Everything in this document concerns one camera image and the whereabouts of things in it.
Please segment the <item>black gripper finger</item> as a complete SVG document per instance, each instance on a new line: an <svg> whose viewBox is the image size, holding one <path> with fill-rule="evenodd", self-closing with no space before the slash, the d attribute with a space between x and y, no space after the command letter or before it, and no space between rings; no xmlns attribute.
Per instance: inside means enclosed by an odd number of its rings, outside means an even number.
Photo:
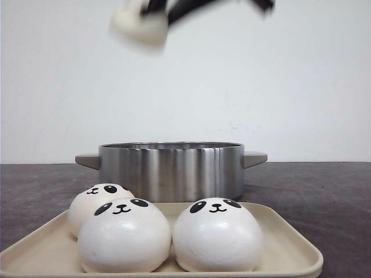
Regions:
<svg viewBox="0 0 371 278"><path fill-rule="evenodd" d="M168 27L171 27L183 17L191 13L198 12L203 8L208 8L219 1L212 0L180 0L177 1L168 12ZM250 1L259 12L267 13L273 11L275 1L272 0L252 0Z"/></svg>
<svg viewBox="0 0 371 278"><path fill-rule="evenodd" d="M167 0L149 0L147 4L141 7L140 14L147 15L150 13L164 12L166 5Z"/></svg>

